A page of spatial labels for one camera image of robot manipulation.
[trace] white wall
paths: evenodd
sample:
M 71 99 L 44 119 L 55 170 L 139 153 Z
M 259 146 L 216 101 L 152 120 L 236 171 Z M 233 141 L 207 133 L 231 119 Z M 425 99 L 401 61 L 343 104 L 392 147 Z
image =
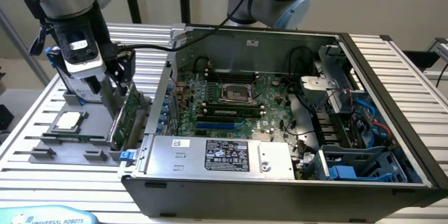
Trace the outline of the white wall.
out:
M 192 22 L 217 24 L 227 14 L 228 0 L 191 0 Z M 180 22 L 179 0 L 139 0 L 143 21 Z M 3 10 L 27 44 L 36 36 L 37 22 L 23 0 L 1 0 Z M 404 49 L 424 49 L 435 37 L 448 37 L 445 0 L 312 0 L 303 29 L 388 34 Z M 113 0 L 104 10 L 108 22 L 131 22 L 127 0 Z M 1 57 L 17 57 L 16 52 Z

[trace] warning label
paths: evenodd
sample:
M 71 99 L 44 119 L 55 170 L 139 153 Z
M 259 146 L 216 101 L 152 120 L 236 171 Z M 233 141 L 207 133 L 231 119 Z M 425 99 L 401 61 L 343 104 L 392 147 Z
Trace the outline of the warning label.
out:
M 247 142 L 207 140 L 205 169 L 229 172 L 249 171 Z

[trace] workbench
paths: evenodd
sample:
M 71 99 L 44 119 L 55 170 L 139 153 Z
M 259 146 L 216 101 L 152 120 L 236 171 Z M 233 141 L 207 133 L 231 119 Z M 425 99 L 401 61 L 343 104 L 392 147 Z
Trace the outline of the workbench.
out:
M 171 26 L 108 24 L 113 41 L 171 45 Z M 408 118 L 445 174 L 448 174 L 448 100 L 392 41 L 351 35 L 385 89 Z M 133 81 L 139 91 L 155 97 L 167 52 L 137 50 Z M 55 76 L 0 146 L 0 207 L 65 205 L 92 212 L 101 223 L 188 223 L 189 219 L 145 217 L 127 193 L 117 167 L 32 164 L 29 151 L 39 143 L 65 101 L 65 87 Z M 260 221 L 203 220 L 207 223 Z M 379 223 L 445 224 L 448 199 L 427 208 L 404 208 Z

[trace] green circuit board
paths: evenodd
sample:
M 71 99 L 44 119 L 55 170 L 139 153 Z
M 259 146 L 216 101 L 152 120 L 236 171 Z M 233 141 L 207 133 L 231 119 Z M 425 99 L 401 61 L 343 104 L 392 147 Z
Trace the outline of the green circuit board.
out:
M 284 141 L 284 131 L 280 130 L 280 121 L 287 125 L 293 119 L 291 106 L 287 102 L 287 85 L 280 83 L 276 87 L 272 81 L 280 82 L 280 77 L 272 74 L 261 73 L 251 86 L 251 95 L 255 98 L 253 103 L 263 104 L 265 114 L 261 118 L 236 119 L 235 130 L 221 129 L 197 129 L 197 117 L 201 116 L 201 104 L 207 100 L 209 103 L 219 103 L 221 98 L 221 87 L 233 83 L 207 82 L 204 78 L 192 72 L 183 72 L 179 76 L 179 82 L 188 82 L 189 88 L 183 90 L 183 96 L 189 100 L 188 106 L 180 110 L 179 136 L 197 136 L 197 130 L 207 131 L 207 137 L 244 138 L 252 139 L 253 134 L 267 134 L 272 141 Z M 207 96 L 209 89 L 215 89 L 213 97 Z

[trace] power supply label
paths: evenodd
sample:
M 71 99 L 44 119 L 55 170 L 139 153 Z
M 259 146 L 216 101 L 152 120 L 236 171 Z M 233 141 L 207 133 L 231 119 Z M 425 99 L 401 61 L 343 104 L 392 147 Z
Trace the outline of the power supply label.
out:
M 207 140 L 205 169 L 248 172 L 249 149 L 247 142 Z

